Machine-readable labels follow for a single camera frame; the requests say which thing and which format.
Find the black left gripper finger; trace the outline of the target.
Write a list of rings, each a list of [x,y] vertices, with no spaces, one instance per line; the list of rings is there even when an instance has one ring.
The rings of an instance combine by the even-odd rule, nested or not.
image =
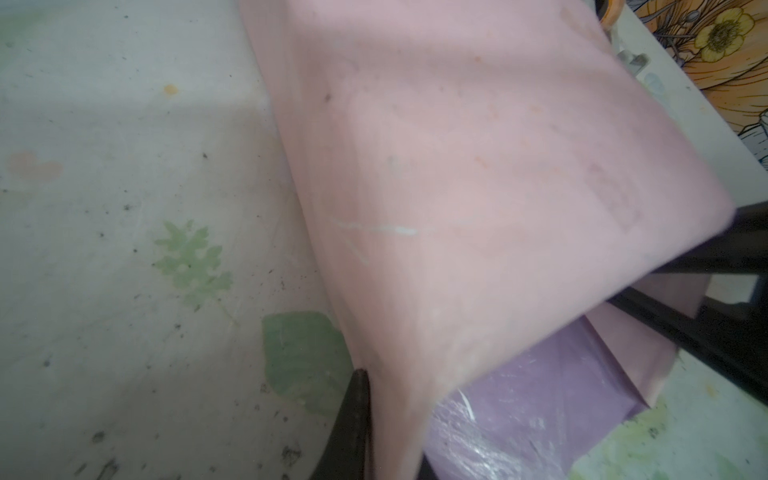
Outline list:
[[[371,390],[365,369],[353,371],[326,447],[310,480],[363,480],[371,426]]]

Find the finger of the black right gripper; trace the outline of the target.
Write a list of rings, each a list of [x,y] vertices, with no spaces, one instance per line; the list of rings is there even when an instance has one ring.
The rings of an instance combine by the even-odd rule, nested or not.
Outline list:
[[[631,287],[608,303],[766,404],[767,203],[739,208],[729,229],[656,271],[758,277],[749,301],[726,304],[706,298],[693,318]]]

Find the purple and pink wrapping paper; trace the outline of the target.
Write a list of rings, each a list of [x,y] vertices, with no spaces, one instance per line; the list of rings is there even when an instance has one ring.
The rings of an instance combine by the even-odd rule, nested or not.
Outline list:
[[[243,1],[375,479],[429,418],[735,206],[581,1]]]

